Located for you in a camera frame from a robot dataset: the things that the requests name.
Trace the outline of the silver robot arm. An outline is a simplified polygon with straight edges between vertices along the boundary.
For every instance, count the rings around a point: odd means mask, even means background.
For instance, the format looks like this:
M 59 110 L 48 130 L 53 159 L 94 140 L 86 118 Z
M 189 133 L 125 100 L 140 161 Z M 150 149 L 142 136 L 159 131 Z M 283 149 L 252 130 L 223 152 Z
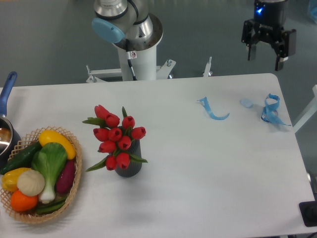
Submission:
M 295 54 L 297 31 L 283 27 L 288 5 L 287 0 L 254 2 L 254 16 L 244 22 L 241 37 L 248 49 L 248 60 L 255 57 L 259 42 L 267 43 L 274 49 L 276 71 L 281 70 L 283 62 Z M 157 33 L 146 0 L 97 0 L 94 11 L 94 32 L 126 52 L 144 49 Z

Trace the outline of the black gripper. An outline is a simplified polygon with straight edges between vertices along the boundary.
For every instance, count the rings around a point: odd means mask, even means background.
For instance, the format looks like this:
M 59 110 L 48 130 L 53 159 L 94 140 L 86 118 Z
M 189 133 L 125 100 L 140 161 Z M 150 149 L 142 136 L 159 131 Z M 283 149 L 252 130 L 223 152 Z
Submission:
M 248 47 L 248 61 L 256 58 L 258 42 L 269 44 L 276 53 L 275 71 L 283 69 L 288 55 L 296 52 L 295 29 L 284 29 L 288 0 L 256 0 L 254 16 L 243 25 L 241 42 Z

